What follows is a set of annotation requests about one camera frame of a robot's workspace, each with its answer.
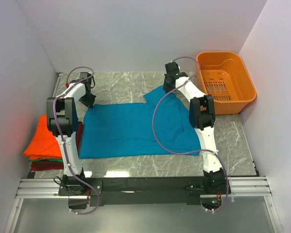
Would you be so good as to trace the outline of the teal blue t shirt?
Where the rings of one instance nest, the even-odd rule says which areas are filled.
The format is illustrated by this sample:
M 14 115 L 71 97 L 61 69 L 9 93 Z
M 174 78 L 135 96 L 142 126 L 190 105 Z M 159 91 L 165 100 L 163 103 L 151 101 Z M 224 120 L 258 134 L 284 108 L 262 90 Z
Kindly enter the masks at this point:
M 84 119 L 80 158 L 164 155 L 169 151 L 198 155 L 198 136 L 189 111 L 161 86 L 144 95 L 145 103 L 94 105 Z

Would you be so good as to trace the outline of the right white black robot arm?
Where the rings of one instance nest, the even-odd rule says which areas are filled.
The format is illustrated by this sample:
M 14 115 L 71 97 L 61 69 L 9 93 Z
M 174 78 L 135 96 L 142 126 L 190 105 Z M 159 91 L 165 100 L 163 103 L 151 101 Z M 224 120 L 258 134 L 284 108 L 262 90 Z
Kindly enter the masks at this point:
M 212 95 L 199 90 L 176 62 L 165 64 L 163 90 L 178 90 L 189 101 L 189 123 L 194 128 L 203 158 L 203 183 L 195 188 L 213 194 L 226 185 L 226 170 L 218 157 L 214 138 L 215 108 Z

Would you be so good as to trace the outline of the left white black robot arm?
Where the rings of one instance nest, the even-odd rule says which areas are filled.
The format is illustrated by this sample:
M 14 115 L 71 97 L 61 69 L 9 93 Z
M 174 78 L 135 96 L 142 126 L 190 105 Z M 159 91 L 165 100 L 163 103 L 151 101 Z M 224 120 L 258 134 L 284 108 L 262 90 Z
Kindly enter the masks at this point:
M 96 85 L 93 74 L 81 72 L 77 80 L 66 84 L 66 90 L 56 97 L 47 99 L 47 129 L 55 137 L 60 147 L 64 163 L 64 175 L 60 186 L 71 189 L 76 195 L 87 190 L 84 169 L 77 149 L 79 120 L 76 103 L 92 108 L 96 96 L 91 93 Z

